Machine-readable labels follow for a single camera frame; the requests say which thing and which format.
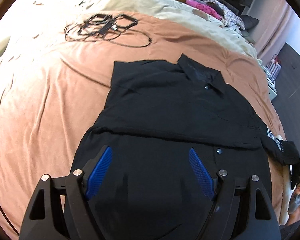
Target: wall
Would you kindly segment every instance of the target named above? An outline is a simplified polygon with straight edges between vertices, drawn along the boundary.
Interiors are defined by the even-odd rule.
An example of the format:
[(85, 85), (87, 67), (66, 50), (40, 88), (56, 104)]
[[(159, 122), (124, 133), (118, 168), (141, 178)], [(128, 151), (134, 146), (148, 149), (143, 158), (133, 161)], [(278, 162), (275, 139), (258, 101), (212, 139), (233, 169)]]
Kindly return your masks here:
[(300, 18), (295, 12), (293, 12), (292, 29), (289, 32), (286, 43), (300, 55)]
[(300, 55), (289, 44), (279, 53), (282, 69), (275, 80), (278, 96), (272, 104), (280, 117), (286, 138), (300, 153)]

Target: pink curtain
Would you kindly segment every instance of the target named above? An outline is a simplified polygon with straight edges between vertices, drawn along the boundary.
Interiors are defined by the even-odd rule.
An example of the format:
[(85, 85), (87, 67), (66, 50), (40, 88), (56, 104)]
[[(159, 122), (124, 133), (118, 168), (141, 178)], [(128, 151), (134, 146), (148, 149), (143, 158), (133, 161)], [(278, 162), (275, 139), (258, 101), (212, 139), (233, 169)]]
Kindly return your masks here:
[(292, 8), (286, 3), (281, 10), (278, 10), (272, 19), (269, 19), (269, 26), (264, 34), (256, 42), (255, 48), (264, 64), (269, 62), (274, 54), (278, 54), (284, 46), (292, 27)]

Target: gray pillow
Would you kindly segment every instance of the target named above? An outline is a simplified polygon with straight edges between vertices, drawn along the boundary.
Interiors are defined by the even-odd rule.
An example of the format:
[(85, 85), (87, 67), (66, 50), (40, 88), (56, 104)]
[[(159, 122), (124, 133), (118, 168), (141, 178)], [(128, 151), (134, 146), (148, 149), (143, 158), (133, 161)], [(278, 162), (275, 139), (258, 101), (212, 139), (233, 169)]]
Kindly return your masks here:
[(207, 5), (207, 3), (204, 2), (204, 1), (200, 1), (200, 0), (194, 0), (194, 1), (196, 1), (196, 2), (198, 2), (198, 3), (202, 3), (202, 4), (204, 4), (204, 5)]
[(242, 36), (251, 44), (256, 44), (255, 40), (251, 38), (250, 34), (247, 31), (241, 31)]
[(258, 19), (253, 18), (249, 15), (239, 15), (239, 17), (243, 20), (244, 27), (246, 28), (246, 30), (252, 29), (259, 23)]
[(223, 9), (220, 8), (216, 3), (208, 2), (207, 3), (212, 9), (214, 9), (218, 15), (223, 16)]

